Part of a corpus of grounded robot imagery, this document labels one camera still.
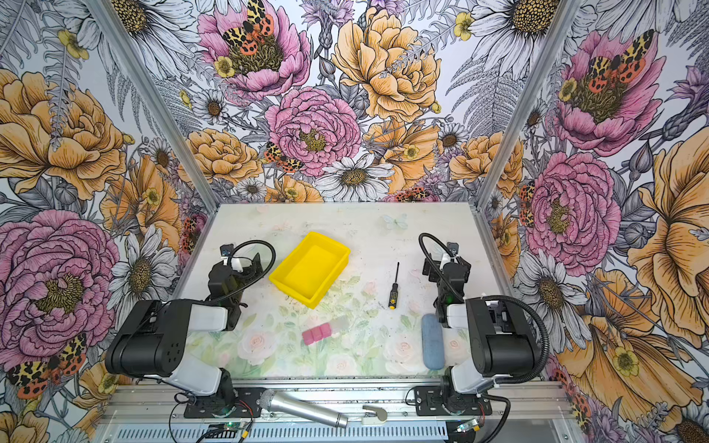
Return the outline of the black yellow handle screwdriver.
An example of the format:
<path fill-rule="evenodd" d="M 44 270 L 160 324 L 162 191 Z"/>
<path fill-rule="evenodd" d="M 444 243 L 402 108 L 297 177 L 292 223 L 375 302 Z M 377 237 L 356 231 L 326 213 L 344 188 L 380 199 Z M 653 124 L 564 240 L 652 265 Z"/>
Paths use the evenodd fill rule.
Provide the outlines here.
<path fill-rule="evenodd" d="M 394 281 L 393 281 L 393 284 L 391 285 L 391 291 L 390 291 L 389 298 L 388 298 L 388 308 L 389 308 L 390 310 L 395 310 L 395 308 L 397 308 L 397 304 L 398 304 L 398 297 L 399 297 L 399 284 L 398 284 L 399 269 L 400 269 L 400 263 L 397 263 L 397 265 L 396 265 L 396 270 L 395 270 L 395 275 L 394 275 Z"/>

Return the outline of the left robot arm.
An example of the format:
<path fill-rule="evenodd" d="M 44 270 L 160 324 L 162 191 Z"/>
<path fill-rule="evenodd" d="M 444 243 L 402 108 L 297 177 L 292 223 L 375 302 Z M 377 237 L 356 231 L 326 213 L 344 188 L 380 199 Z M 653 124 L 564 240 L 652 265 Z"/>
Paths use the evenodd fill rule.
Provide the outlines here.
<path fill-rule="evenodd" d="M 242 309 L 243 288 L 263 271 L 260 254 L 216 263 L 205 300 L 140 301 L 129 313 L 105 356 L 113 375 L 160 380 L 182 389 L 197 408 L 226 415 L 237 406 L 232 378 L 186 350 L 191 332 L 230 332 Z"/>

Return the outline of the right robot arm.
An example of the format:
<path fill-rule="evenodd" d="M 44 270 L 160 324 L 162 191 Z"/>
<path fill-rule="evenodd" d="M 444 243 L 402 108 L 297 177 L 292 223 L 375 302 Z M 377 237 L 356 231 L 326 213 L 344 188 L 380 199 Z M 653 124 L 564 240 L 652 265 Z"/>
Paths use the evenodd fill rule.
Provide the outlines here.
<path fill-rule="evenodd" d="M 526 383 L 538 376 L 549 355 L 548 332 L 527 304 L 506 295 L 466 299 L 470 264 L 462 258 L 424 261 L 422 274 L 437 285 L 436 310 L 422 320 L 426 368 L 445 371 L 441 396 L 481 396 L 501 384 Z M 468 333 L 470 357 L 445 367 L 443 330 Z"/>

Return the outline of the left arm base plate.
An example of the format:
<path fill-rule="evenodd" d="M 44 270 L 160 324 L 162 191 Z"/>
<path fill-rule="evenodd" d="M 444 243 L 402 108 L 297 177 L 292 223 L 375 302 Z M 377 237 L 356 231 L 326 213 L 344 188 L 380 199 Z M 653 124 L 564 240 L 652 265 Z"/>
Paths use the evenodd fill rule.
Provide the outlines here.
<path fill-rule="evenodd" d="M 208 418 L 258 418 L 261 415 L 260 399 L 263 388 L 234 388 L 234 400 L 227 402 L 216 395 L 198 397 L 186 406 L 183 413 L 186 419 Z"/>

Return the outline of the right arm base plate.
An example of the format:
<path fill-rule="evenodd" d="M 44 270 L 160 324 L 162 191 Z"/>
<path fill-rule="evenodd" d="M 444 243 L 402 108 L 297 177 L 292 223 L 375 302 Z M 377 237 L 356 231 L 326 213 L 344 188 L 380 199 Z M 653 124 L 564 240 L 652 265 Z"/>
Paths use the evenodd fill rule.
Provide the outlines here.
<path fill-rule="evenodd" d="M 444 395 L 440 387 L 414 387 L 412 402 L 418 416 L 483 416 L 492 414 L 492 407 L 487 399 L 457 392 Z"/>

